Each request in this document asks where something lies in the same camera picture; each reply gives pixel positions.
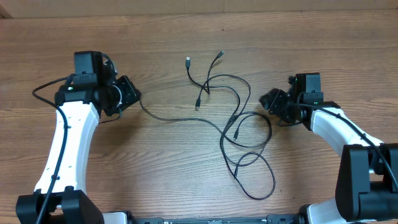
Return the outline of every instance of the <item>wooden surface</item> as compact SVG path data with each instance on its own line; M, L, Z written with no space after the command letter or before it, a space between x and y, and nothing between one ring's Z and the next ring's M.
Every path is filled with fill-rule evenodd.
M8 17L396 9L398 0L0 0Z
M185 73L185 57L201 82L225 50L216 73L245 78L249 110L287 77L320 72L326 100L337 102L358 126L397 142L398 11L268 12L184 16L119 16L0 21L0 222L17 223L15 203L40 178L55 127L55 111L31 95L35 87L73 72L73 53L106 52L120 74L142 92L149 110L167 118L206 118L223 127L236 105L228 91L202 96ZM247 88L228 78L241 97ZM57 86L40 92L53 98ZM199 218L295 213L334 196L340 158L304 126L278 128L264 152L276 176L267 200L247 198L226 170L219 133L205 123L159 122L138 104L120 121L101 124L93 137L87 191L103 212L137 217ZM260 119L248 119L238 142L265 137ZM244 152L226 144L227 153ZM240 170L244 186L264 195L272 186L264 164Z

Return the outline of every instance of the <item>wooden table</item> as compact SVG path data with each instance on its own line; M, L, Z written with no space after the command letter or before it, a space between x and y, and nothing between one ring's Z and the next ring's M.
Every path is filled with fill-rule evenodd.
M0 222L17 223L15 203L31 194L44 169L55 110L31 91L73 72L73 53L106 52L119 73L142 92L144 105L165 118L194 116L223 128L236 106L230 91L203 95L190 83L205 81L211 61L225 50L213 74L245 78L248 110L265 113L258 99L288 89L289 75L320 72L326 100L337 102L357 125L385 142L397 142L398 11L269 12L185 16L117 16L0 21ZM247 87L221 78L244 98ZM40 92L53 99L57 86ZM88 196L103 212L131 210L137 217L200 218L295 213L301 205L334 196L340 158L304 126L279 128L264 151L276 176L266 200L246 197L228 173L220 135L194 121L165 123L138 104L121 120L97 127L86 175ZM233 136L234 127L229 133ZM242 125L238 142L265 138L259 118ZM230 155L244 152L226 144ZM253 195L270 191L265 165L239 176Z

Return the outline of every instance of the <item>cable plug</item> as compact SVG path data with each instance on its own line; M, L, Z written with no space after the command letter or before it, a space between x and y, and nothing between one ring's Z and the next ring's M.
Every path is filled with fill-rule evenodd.
M195 104L195 110L198 111L200 107L200 97L197 99L197 103Z
M187 70L189 70L190 66L191 66L191 58L187 57L187 59L185 60L185 67L187 68Z
M224 50L220 51L220 52L218 53L218 55L217 55L217 58L220 58L221 56L223 56L223 54L224 54Z
M238 134L239 134L239 129L237 129L237 130L235 131L235 134L234 134L234 141L238 138Z

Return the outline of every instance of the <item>cable connector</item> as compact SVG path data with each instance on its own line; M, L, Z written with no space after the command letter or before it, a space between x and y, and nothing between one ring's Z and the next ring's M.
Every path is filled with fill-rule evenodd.
M191 66L191 58L187 57L187 59L185 60L185 67L187 68L187 70L189 70L190 66Z
M239 130L237 129L234 134L234 141L238 138Z
M220 52L218 53L217 57L220 58L221 56L223 56L223 54L224 54L224 50L220 51Z
M200 107L200 98L197 99L197 103L195 104L195 110L199 110Z

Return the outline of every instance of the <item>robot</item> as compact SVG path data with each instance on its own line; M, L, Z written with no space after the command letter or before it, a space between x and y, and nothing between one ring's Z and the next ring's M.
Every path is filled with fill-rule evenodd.
M303 124L321 136L341 157L335 197L303 205L296 214L255 218L164 220L134 218L129 211L101 213L86 196L85 174L90 142L104 110L119 115L139 101L141 93L127 76L116 79L114 63L101 52L75 52L75 73L33 91L57 109L57 125L49 158L34 193L22 195L16 213L22 224L340 224L398 218L398 144L384 144L352 123L332 101L323 101L319 73L289 77L291 88L273 89L260 98L269 114L291 125ZM65 81L55 103L35 94ZM369 173L383 175L371 182ZM56 208L62 215L51 215Z

